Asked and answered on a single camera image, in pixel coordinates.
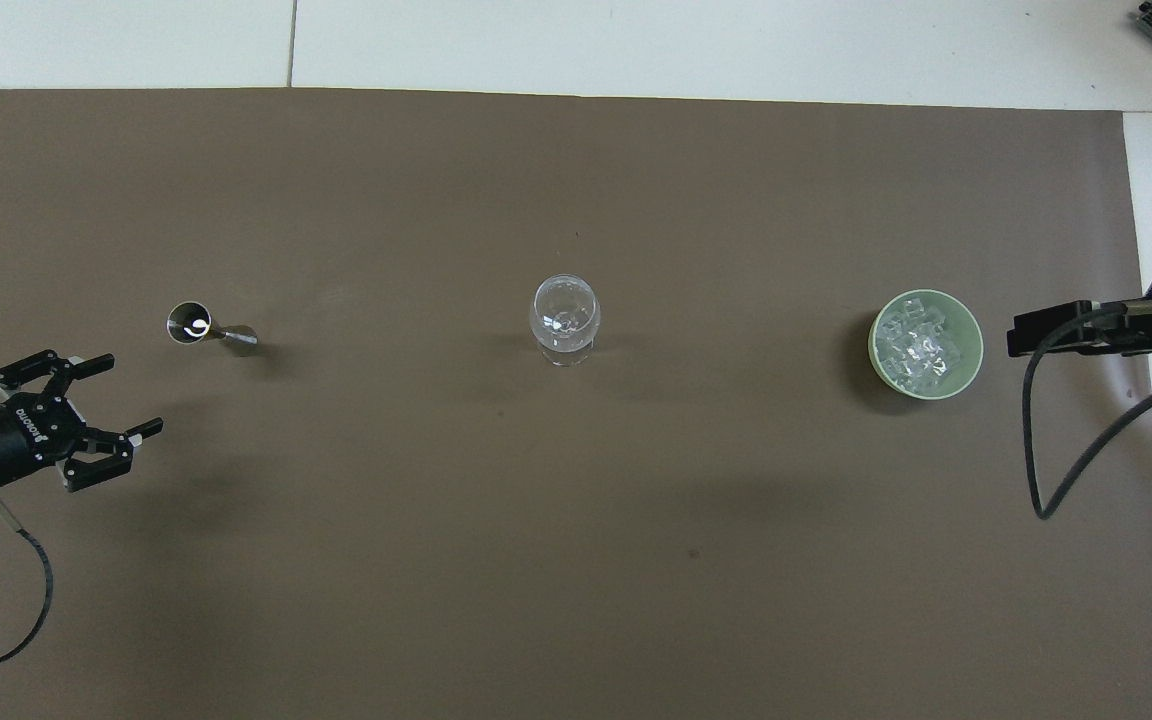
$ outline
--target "glass base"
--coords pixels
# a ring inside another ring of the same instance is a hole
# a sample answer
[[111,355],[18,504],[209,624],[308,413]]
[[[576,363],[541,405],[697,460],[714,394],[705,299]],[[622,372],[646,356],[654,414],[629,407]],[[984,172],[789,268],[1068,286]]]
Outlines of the glass base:
[[536,343],[536,347],[540,348],[540,355],[544,355],[545,359],[548,361],[551,365],[559,365],[559,367],[579,365],[581,362],[589,357],[589,354],[594,350],[593,342],[586,344],[585,347],[581,347],[579,350],[573,350],[570,353],[559,353],[558,350],[552,350],[552,348],[545,347],[540,343]]

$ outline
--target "glass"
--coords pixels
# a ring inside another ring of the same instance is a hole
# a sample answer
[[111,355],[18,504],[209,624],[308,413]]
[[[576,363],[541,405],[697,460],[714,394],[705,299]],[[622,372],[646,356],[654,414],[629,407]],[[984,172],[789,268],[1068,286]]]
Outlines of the glass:
[[576,275],[554,275],[531,300],[531,334],[545,359],[570,366],[594,350],[602,310],[594,288]]

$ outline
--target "bowl of ice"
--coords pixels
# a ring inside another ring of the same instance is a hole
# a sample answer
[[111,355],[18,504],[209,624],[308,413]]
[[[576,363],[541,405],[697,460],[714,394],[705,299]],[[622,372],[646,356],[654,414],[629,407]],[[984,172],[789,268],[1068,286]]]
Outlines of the bowl of ice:
[[874,372],[910,397],[954,397],[972,384],[983,357],[984,340],[972,311],[939,290],[902,291],[869,328]]

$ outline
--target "green bowl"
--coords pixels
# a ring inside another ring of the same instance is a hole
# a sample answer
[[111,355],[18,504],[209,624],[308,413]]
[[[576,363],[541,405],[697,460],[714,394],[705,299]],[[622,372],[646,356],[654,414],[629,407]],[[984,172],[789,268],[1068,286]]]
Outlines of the green bowl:
[[[955,346],[963,354],[963,361],[961,361],[957,367],[950,370],[950,373],[945,376],[940,386],[935,387],[934,395],[918,395],[918,393],[900,387],[896,384],[896,379],[884,373],[882,365],[878,364],[878,346],[876,344],[878,325],[881,325],[888,314],[895,313],[896,305],[900,302],[915,300],[915,297],[922,300],[924,306],[934,305],[940,308],[941,313],[945,313],[946,332],[954,338]],[[956,297],[939,290],[902,291],[896,297],[893,297],[887,305],[882,305],[882,310],[879,310],[878,316],[874,318],[874,324],[869,327],[869,364],[874,366],[874,372],[878,373],[879,378],[882,378],[884,382],[887,382],[888,386],[895,389],[895,392],[901,393],[901,395],[918,397],[919,400],[954,397],[957,393],[963,392],[969,384],[972,384],[977,373],[980,372],[980,361],[983,359],[984,338],[980,338],[980,324],[977,323],[972,311],[968,310],[967,305],[961,304]]]

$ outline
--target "brown mat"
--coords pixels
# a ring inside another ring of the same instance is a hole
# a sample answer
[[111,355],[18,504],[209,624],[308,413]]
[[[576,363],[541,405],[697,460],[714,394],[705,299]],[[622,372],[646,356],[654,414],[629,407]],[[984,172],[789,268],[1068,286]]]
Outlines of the brown mat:
[[[986,333],[938,404],[865,357],[914,287]],[[78,407],[168,423],[5,492],[56,600],[0,717],[1152,717],[1152,419],[1039,523],[1005,351],[1139,287],[1114,113],[0,91],[0,365],[114,353]],[[1038,384],[1048,488],[1147,388]],[[40,584],[0,525],[0,651]]]

